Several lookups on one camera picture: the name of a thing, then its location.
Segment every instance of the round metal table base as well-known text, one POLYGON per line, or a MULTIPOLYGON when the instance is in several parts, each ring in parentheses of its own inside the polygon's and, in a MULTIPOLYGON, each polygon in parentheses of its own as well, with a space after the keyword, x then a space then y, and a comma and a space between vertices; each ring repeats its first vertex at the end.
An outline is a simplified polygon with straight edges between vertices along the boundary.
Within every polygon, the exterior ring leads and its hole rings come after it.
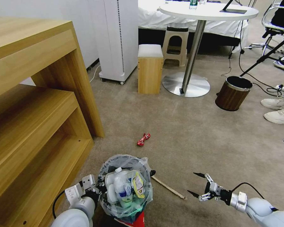
POLYGON ((162 79, 162 84, 169 92, 183 97, 200 97, 206 95, 210 90, 210 85, 204 77, 192 74, 186 91, 183 90, 183 94, 181 94, 183 78, 184 73, 168 75, 162 79))

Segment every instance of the baseboard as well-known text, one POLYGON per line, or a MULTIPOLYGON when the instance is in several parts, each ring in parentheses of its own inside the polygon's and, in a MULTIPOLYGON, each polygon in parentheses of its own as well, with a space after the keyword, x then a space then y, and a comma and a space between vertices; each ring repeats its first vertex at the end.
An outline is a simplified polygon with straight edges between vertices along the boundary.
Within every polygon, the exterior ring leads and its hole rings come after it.
POLYGON ((86 68, 86 71, 90 71, 96 64, 100 62, 99 58, 95 60, 89 67, 86 68))

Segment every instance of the white sneaker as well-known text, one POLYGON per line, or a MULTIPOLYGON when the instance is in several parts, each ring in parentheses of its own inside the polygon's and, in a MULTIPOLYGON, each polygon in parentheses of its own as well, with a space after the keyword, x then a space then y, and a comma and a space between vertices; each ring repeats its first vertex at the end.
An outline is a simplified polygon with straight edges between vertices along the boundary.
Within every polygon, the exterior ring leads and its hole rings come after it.
POLYGON ((264 118, 276 124, 284 124, 284 107, 280 110, 264 114, 264 118))
POLYGON ((284 62, 274 61, 274 66, 284 70, 284 62))
POLYGON ((270 109, 281 109, 284 107, 284 97, 278 97, 276 99, 263 99, 261 100, 261 104, 270 109))

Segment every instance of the white cushion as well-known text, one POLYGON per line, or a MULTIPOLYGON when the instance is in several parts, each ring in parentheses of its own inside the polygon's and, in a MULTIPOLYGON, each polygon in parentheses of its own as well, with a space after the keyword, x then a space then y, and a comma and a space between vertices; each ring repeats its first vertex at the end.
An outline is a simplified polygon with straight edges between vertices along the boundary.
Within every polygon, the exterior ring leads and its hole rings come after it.
POLYGON ((161 46, 157 44, 141 44, 139 45, 138 57, 163 58, 161 46))

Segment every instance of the office chair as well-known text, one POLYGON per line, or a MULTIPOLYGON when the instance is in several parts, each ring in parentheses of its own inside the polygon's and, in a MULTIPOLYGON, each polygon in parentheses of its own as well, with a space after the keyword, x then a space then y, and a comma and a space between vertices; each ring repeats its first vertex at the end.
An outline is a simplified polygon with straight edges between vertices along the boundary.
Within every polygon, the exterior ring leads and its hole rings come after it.
POLYGON ((284 9, 283 5, 280 5, 281 1, 280 0, 273 0, 272 4, 270 7, 266 10, 264 13, 264 16, 262 18, 262 25, 265 27, 266 32, 262 36, 262 38, 266 38, 268 35, 268 39, 266 40, 265 43, 263 44, 258 44, 258 43, 252 43, 250 44, 249 47, 242 48, 241 53, 244 53, 243 49, 253 49, 253 48, 262 48, 262 56, 265 54, 265 50, 267 48, 273 49, 272 46, 269 45, 270 41, 272 40, 272 37, 274 35, 283 35, 284 34, 284 27, 279 27, 271 23, 272 18, 269 19, 270 16, 274 16, 274 13, 278 9, 284 9))

